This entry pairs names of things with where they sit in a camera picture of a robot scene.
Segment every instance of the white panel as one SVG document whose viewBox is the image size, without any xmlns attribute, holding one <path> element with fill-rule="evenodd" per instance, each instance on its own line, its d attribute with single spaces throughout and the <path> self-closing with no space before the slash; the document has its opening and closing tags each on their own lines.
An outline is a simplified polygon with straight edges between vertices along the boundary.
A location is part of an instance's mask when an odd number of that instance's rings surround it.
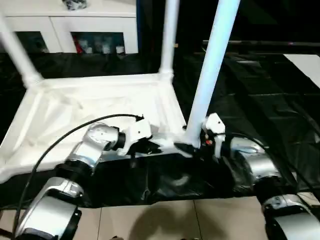
<svg viewBox="0 0 320 240">
<path fill-rule="evenodd" d="M 71 32 L 123 33 L 125 52 L 138 52 L 136 18 L 51 17 L 51 21 L 65 53 L 77 52 Z"/>
<path fill-rule="evenodd" d="M 320 88 L 320 57 L 311 54 L 285 54 L 298 69 Z"/>
<path fill-rule="evenodd" d="M 6 20 L 12 31 L 40 32 L 50 53 L 60 53 L 62 51 L 49 17 L 10 16 Z"/>
</svg>

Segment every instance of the tile floor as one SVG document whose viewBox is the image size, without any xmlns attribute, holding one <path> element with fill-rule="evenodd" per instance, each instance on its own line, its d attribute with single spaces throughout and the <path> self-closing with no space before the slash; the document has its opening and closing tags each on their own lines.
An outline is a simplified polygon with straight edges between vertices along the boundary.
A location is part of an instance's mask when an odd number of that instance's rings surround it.
<svg viewBox="0 0 320 240">
<path fill-rule="evenodd" d="M 310 204 L 319 204 L 308 193 L 302 197 Z M 74 240 L 109 240 L 114 236 L 124 240 L 268 240 L 255 197 L 81 210 Z M 12 229 L 14 213 L 3 212 L 0 228 Z"/>
</svg>

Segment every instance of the black cloth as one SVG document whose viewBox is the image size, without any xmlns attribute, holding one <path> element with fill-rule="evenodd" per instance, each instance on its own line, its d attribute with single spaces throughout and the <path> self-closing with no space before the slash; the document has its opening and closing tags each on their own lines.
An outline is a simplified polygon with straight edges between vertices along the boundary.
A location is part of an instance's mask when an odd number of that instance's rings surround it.
<svg viewBox="0 0 320 240">
<path fill-rule="evenodd" d="M 138 54 L 32 55 L 45 78 L 155 73 L 159 58 Z M 173 86 L 182 113 L 188 120 L 196 92 L 203 54 L 175 55 Z M 24 95 L 19 74 L 7 55 L 0 55 L 1 138 L 9 127 Z M 214 89 L 208 114 L 217 112 L 228 131 L 261 140 L 277 155 L 293 163 L 307 180 L 320 188 L 320 89 L 281 54 L 227 54 Z M 231 171 L 210 161 L 178 154 L 124 159 L 99 164 L 91 191 L 82 206 L 144 205 L 158 201 L 230 198 L 252 195 L 243 166 L 228 160 Z M 53 171 L 38 172 L 26 205 Z M 13 176 L 0 184 L 0 208 L 14 208 L 28 174 Z M 298 179 L 299 190 L 306 186 Z"/>
</svg>

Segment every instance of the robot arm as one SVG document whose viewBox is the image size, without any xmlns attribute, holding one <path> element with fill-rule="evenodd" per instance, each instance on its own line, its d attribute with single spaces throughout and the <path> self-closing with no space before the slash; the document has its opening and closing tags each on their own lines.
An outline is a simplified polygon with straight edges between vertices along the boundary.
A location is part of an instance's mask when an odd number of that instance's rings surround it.
<svg viewBox="0 0 320 240">
<path fill-rule="evenodd" d="M 56 176 L 47 181 L 24 212 L 15 238 L 72 240 L 82 214 L 77 203 L 84 195 L 103 151 L 118 150 L 119 155 L 125 155 L 132 144 L 150 136 L 150 125 L 145 119 L 124 132 L 101 122 L 90 125 L 65 162 L 56 166 Z"/>
<path fill-rule="evenodd" d="M 270 240 L 317 240 L 320 221 L 282 176 L 271 157 L 255 142 L 240 137 L 226 141 L 225 126 L 216 113 L 203 124 L 214 155 L 241 161 L 249 173 L 251 188 L 261 204 Z"/>
</svg>

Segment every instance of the white pole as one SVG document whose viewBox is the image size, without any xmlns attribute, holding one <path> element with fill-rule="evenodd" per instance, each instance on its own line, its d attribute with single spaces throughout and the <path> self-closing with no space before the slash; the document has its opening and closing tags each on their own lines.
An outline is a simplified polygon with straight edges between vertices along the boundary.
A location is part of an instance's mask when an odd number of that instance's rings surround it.
<svg viewBox="0 0 320 240">
<path fill-rule="evenodd" d="M 1 12 L 0 41 L 2 42 L 7 53 L 10 55 L 15 67 L 22 75 L 22 80 L 26 88 L 42 80 L 42 76 L 37 72 L 34 65 L 30 61 L 16 34 L 10 30 Z"/>
<path fill-rule="evenodd" d="M 179 0 L 166 0 L 161 65 L 161 74 L 173 74 L 173 61 L 179 15 Z"/>
<path fill-rule="evenodd" d="M 208 47 L 196 89 L 185 137 L 194 147 L 199 147 L 202 124 L 214 92 L 218 74 L 236 19 L 240 0 L 219 0 Z"/>
</svg>

